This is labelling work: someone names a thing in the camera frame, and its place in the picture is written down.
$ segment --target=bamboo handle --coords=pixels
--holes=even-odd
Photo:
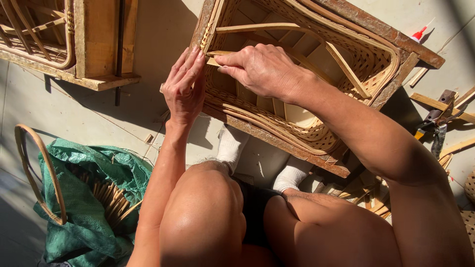
[[[31,175],[31,172],[28,169],[28,154],[26,151],[25,132],[28,132],[33,137],[33,140],[35,141],[36,145],[41,151],[41,154],[43,155],[43,158],[45,159],[45,164],[48,167],[49,174],[51,175],[51,180],[53,180],[53,186],[55,188],[55,193],[56,193],[56,200],[58,201],[59,208],[61,209],[61,218],[58,218],[58,216],[56,216],[56,214],[54,214],[48,208],[48,205],[43,199],[43,196],[41,195],[38,189],[38,186],[36,185],[36,182],[33,179],[33,176]],[[33,192],[35,193],[35,196],[38,200],[38,204],[43,208],[46,214],[51,219],[53,219],[57,224],[59,225],[66,224],[66,219],[67,219],[66,207],[64,205],[64,199],[61,193],[61,187],[59,186],[58,178],[56,176],[53,163],[51,162],[49,153],[46,150],[46,146],[43,143],[43,140],[41,140],[40,136],[38,136],[38,134],[33,129],[31,129],[30,127],[24,124],[17,124],[15,126],[15,140],[17,142],[18,153],[20,154],[20,157],[21,157],[21,163],[23,164],[23,170],[25,171],[25,174],[28,177],[28,181],[31,185],[31,188],[33,189]]]

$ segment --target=wooden mold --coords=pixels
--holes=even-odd
[[[397,47],[380,32],[325,9],[334,4],[205,0],[191,44],[200,44],[205,53],[239,51],[257,43],[280,46],[296,64],[378,110],[418,62],[414,51],[423,51],[424,58],[440,58],[419,47]],[[205,113],[341,177],[349,174],[337,166],[346,151],[344,144],[308,111],[256,96],[214,66],[206,69],[206,91]]]
[[[0,0],[0,58],[93,90],[137,83],[138,0],[125,0],[122,77],[116,76],[119,1]]]

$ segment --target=wooden frame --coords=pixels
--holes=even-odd
[[[0,58],[96,91],[140,81],[132,70],[138,0],[125,0],[122,77],[116,76],[118,2],[65,0],[64,11],[30,0],[0,2],[13,26],[0,27]],[[32,24],[30,12],[50,20]],[[52,32],[56,44],[42,31]],[[66,57],[56,62],[53,55]]]
[[[378,21],[377,19],[375,19],[374,17],[371,17],[370,15],[367,16],[367,19],[368,19],[368,21],[366,22],[367,24],[359,23],[359,25],[356,25],[356,24],[348,23],[348,20],[342,17],[339,17],[338,15],[328,11],[328,10],[335,9],[336,3],[334,3],[334,1],[323,1],[321,6],[316,5],[307,0],[298,0],[298,1],[300,3],[304,3],[309,10],[319,12],[320,14],[326,16],[327,18],[332,19],[333,21],[337,23],[346,21],[347,23],[345,24],[345,27],[351,30],[355,30],[357,32],[366,34],[370,38],[381,35],[380,31],[377,31],[370,27],[373,23],[375,23],[375,21],[377,21],[378,23],[381,23],[382,25],[385,25],[384,23]],[[214,11],[216,7],[215,2],[216,0],[204,1],[200,17],[199,17],[197,26],[195,28],[195,33],[191,41],[191,46],[202,45],[202,41],[207,38],[210,38],[210,36],[212,35],[212,33],[207,32],[207,27],[210,24],[215,23],[214,21],[210,21],[210,18],[213,16],[213,12],[215,12]],[[221,31],[221,30],[236,30],[236,29],[227,28],[227,29],[219,29],[219,30]],[[435,65],[435,67],[440,67],[442,63],[444,62],[443,58],[441,58],[440,56],[436,55],[432,51],[418,44],[414,45],[413,43],[408,42],[408,45],[405,46],[404,43],[394,42],[394,41],[388,40],[387,38],[384,38],[384,39],[387,42],[387,44],[395,45],[398,48],[399,53],[400,53],[401,65],[399,69],[397,70],[397,72],[387,82],[387,85],[380,92],[378,92],[378,94],[369,103],[369,105],[375,108],[376,110],[380,110],[382,106],[387,102],[387,100],[393,95],[393,93],[401,86],[402,81],[407,77],[409,72],[414,68],[416,63],[419,61],[419,58],[422,58],[428,61],[428,63]],[[350,171],[346,167],[342,166],[341,163],[339,162],[342,155],[347,150],[347,147],[344,144],[341,144],[335,150],[333,150],[332,152],[328,154],[314,155],[306,151],[303,151],[290,143],[282,141],[280,138],[276,137],[275,135],[269,133],[266,130],[263,130],[255,125],[249,124],[248,122],[242,119],[238,119],[231,115],[225,114],[222,111],[210,105],[205,104],[203,111],[225,123],[228,123],[229,125],[232,125],[235,128],[240,129],[243,132],[249,133],[267,143],[270,143],[276,147],[283,149],[284,151],[291,153],[292,155],[300,159],[307,160],[338,176],[347,177],[348,174],[350,173]]]

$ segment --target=foot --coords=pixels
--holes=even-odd
[[[219,133],[217,160],[229,167],[229,175],[234,174],[242,150],[249,140],[249,134],[224,124]]]
[[[308,176],[308,172],[313,166],[310,162],[290,156],[284,169],[277,175],[272,189],[281,194],[289,188],[299,190],[298,185]]]

